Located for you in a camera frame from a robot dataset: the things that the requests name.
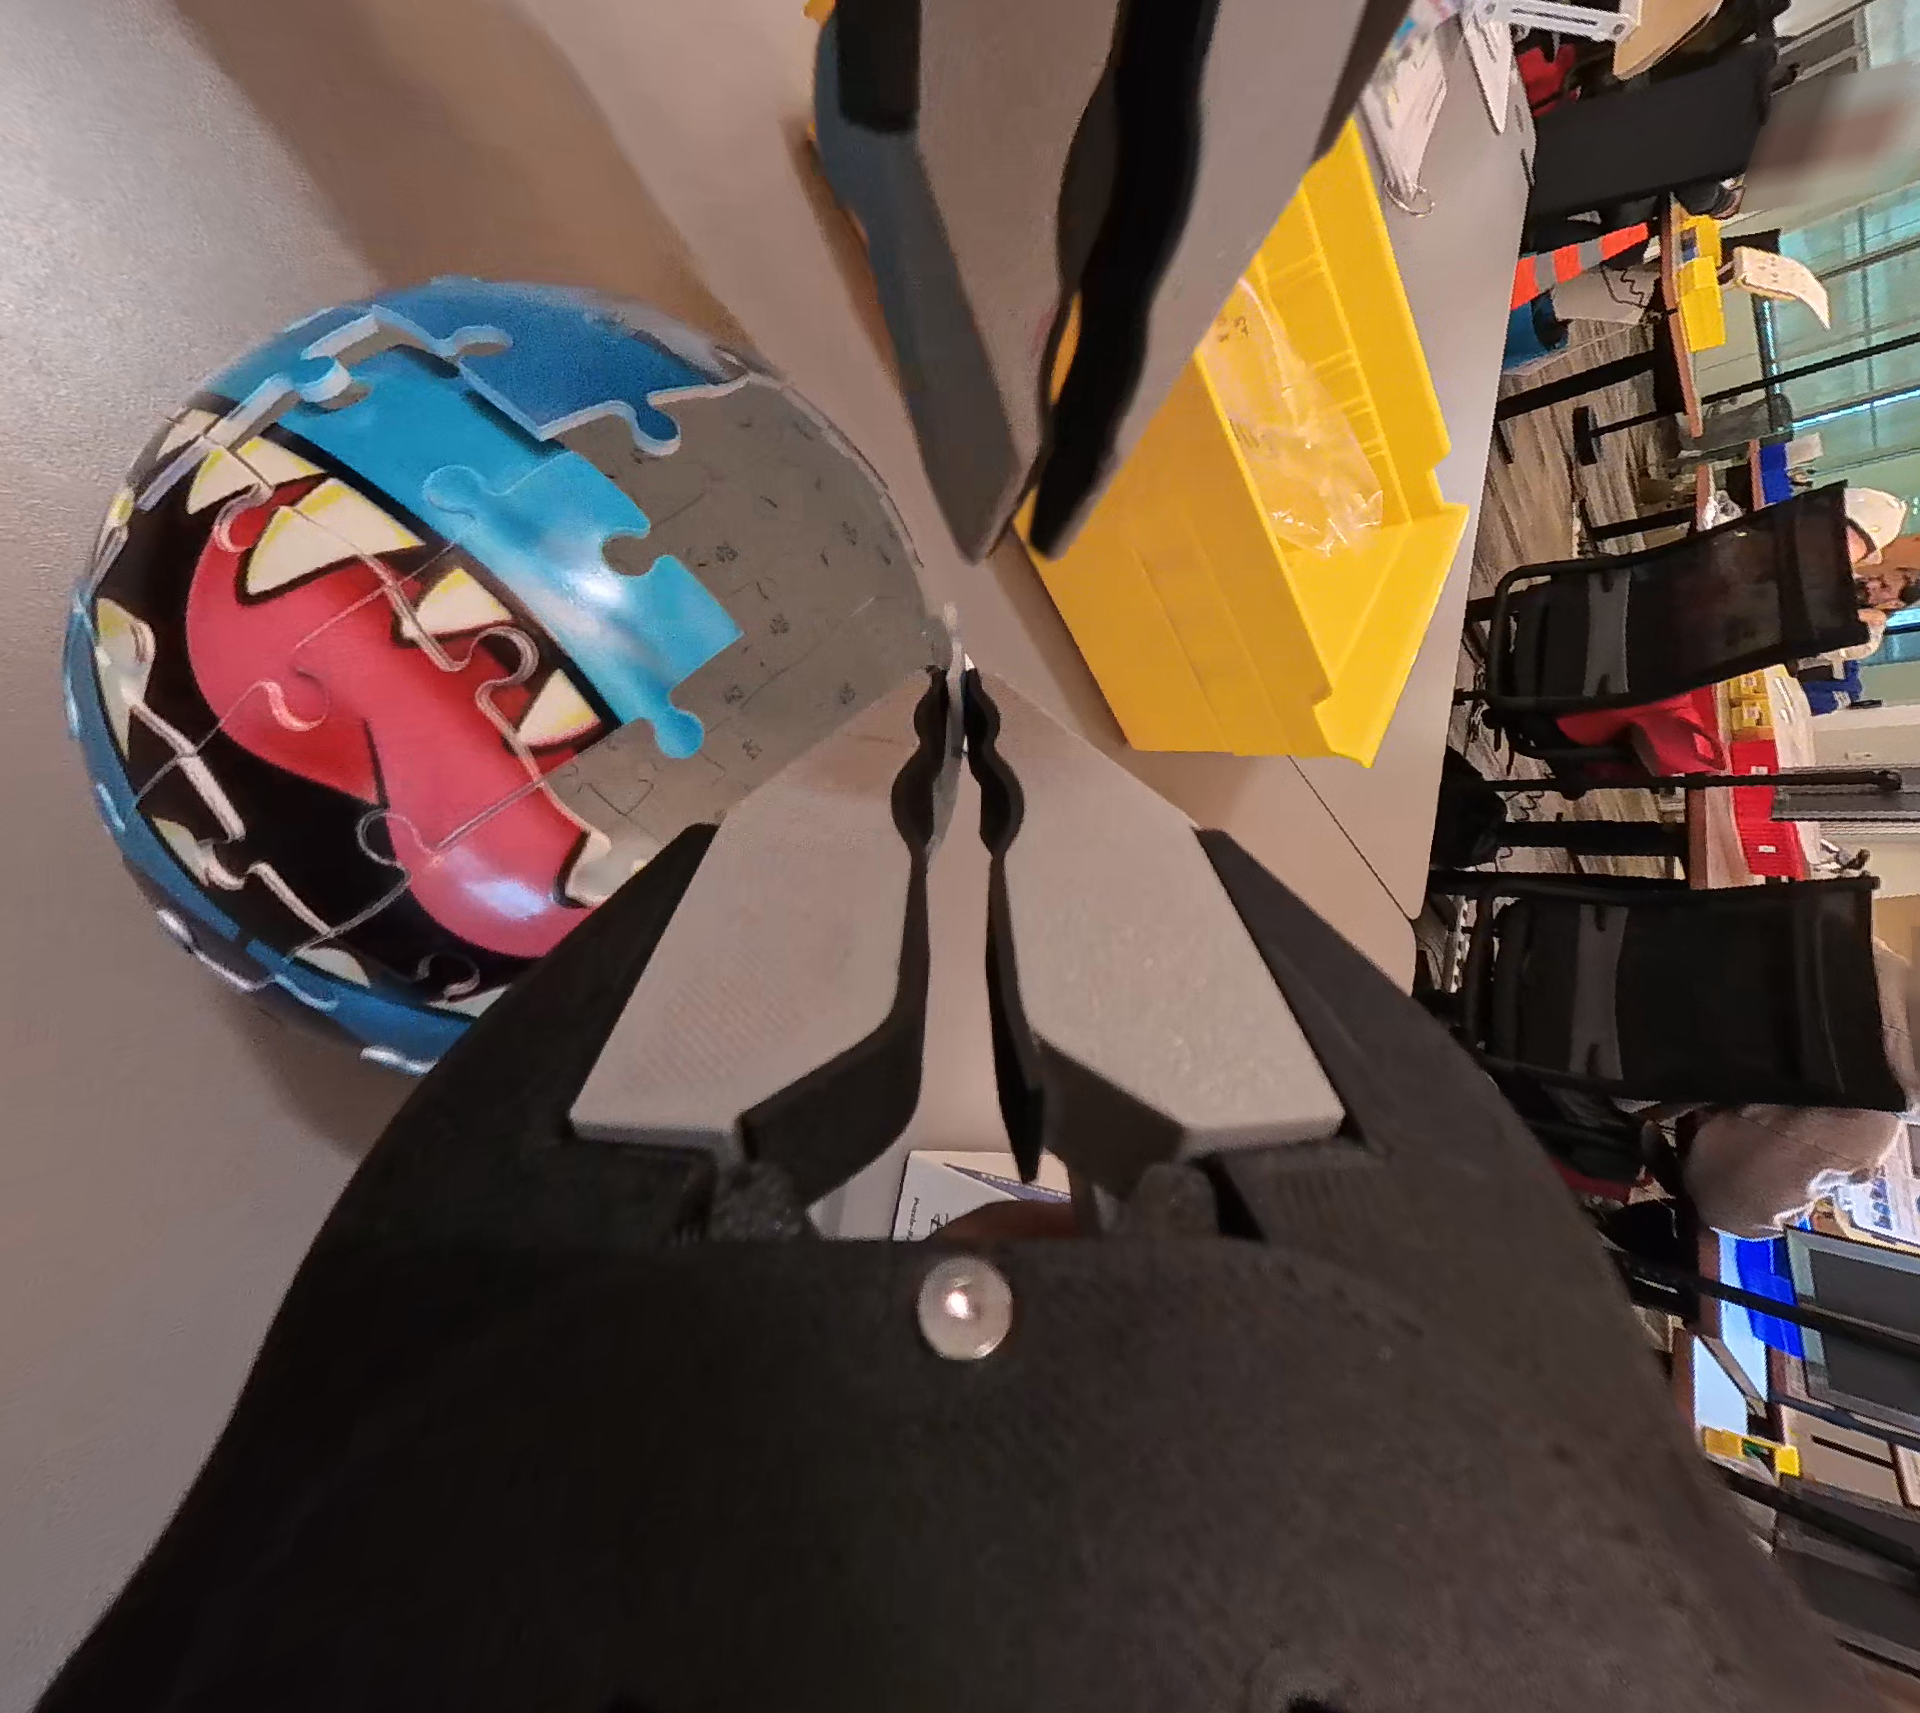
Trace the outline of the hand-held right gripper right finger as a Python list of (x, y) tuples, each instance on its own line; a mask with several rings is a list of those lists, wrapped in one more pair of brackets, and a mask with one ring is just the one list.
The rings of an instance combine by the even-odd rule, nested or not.
[(1002, 1124), (1111, 1196), (1154, 1167), (1332, 1142), (1346, 1111), (1203, 847), (1156, 789), (970, 667)]

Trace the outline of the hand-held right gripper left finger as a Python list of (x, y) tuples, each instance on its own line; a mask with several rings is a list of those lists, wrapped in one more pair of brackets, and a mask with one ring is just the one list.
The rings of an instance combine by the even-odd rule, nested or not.
[(590, 1142), (765, 1170), (813, 1207), (910, 1124), (951, 674), (928, 667), (711, 834), (571, 1104)]

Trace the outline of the blue puzzle ball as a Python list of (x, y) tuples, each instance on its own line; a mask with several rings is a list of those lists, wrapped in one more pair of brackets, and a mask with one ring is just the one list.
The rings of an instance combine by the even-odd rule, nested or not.
[(290, 323), (155, 431), (62, 696), (173, 940), (419, 1077), (951, 624), (872, 465), (759, 359), (437, 276)]

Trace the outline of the cartoon printed puzzle box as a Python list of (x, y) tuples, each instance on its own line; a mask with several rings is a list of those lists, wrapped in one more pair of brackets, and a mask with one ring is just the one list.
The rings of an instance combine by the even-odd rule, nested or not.
[(949, 1221), (993, 1207), (1067, 1212), (1071, 1184), (1065, 1167), (1042, 1155), (1034, 1177), (1023, 1177), (1006, 1152), (911, 1152), (902, 1167), (890, 1238), (895, 1244), (928, 1242)]

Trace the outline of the clipped printed paper sheets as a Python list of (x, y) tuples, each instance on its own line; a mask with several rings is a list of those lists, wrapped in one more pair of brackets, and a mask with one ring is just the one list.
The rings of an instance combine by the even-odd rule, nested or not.
[(1370, 144), (1380, 189), (1408, 216), (1431, 213), (1423, 167), (1446, 90), (1437, 35), (1415, 28), (1381, 55), (1355, 99), (1355, 119)]

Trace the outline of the white folding stand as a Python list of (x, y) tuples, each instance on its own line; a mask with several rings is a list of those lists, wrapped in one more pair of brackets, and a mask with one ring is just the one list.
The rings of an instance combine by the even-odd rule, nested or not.
[(1644, 0), (1469, 0), (1457, 17), (1459, 44), (1493, 130), (1505, 130), (1516, 38), (1547, 32), (1620, 44), (1641, 20)]

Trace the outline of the yellow plastic bin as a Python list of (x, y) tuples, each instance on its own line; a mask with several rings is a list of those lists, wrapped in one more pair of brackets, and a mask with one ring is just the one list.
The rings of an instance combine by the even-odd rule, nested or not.
[(1378, 193), (1350, 119), (1244, 271), (1352, 420), (1384, 493), (1378, 537), (1282, 546), (1194, 351), (1076, 540), (1028, 549), (1135, 749), (1380, 753), (1467, 510), (1437, 480), (1447, 427)]

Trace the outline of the black monitor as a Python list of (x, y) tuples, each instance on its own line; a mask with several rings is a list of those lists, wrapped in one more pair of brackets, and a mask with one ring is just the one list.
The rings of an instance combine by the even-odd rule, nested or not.
[(1563, 104), (1533, 124), (1525, 221), (1559, 221), (1748, 171), (1771, 102), (1774, 41), (1640, 89)]

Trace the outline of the orange traffic cone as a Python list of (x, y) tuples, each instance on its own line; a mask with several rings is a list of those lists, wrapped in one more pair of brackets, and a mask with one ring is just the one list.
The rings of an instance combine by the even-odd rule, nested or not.
[(1633, 222), (1555, 245), (1543, 252), (1521, 255), (1516, 264), (1508, 297), (1511, 309), (1532, 306), (1547, 290), (1610, 271), (1636, 275), (1650, 267), (1650, 279), (1658, 283), (1659, 229)]

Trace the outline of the clear plastic bag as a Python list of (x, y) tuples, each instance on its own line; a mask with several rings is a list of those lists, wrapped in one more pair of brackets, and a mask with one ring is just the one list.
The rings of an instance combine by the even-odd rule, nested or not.
[(1196, 361), (1279, 545), (1315, 556), (1367, 546), (1384, 521), (1380, 477), (1249, 275), (1221, 303)]

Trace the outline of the black office chair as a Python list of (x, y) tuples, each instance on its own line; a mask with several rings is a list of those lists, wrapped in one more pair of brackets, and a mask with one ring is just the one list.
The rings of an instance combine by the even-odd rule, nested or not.
[(1836, 653), (1865, 637), (1843, 489), (1825, 487), (1693, 530), (1666, 546), (1521, 565), (1467, 605), (1473, 682), (1454, 695), (1559, 790), (1664, 781), (1587, 768), (1561, 721), (1644, 706), (1739, 674)]
[(1450, 1029), (1517, 1102), (1897, 1115), (1865, 879), (1697, 888), (1450, 872)]

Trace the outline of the red covered table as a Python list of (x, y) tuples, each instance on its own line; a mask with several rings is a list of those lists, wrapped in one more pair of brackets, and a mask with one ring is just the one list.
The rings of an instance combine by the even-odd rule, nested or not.
[(1579, 747), (1599, 751), (1587, 776), (1736, 778), (1734, 789), (1685, 793), (1677, 856), (1692, 886), (1800, 883), (1817, 872), (1819, 834), (1776, 815), (1771, 778), (1816, 762), (1813, 715), (1783, 668), (1739, 674), (1644, 706), (1576, 715), (1559, 722)]

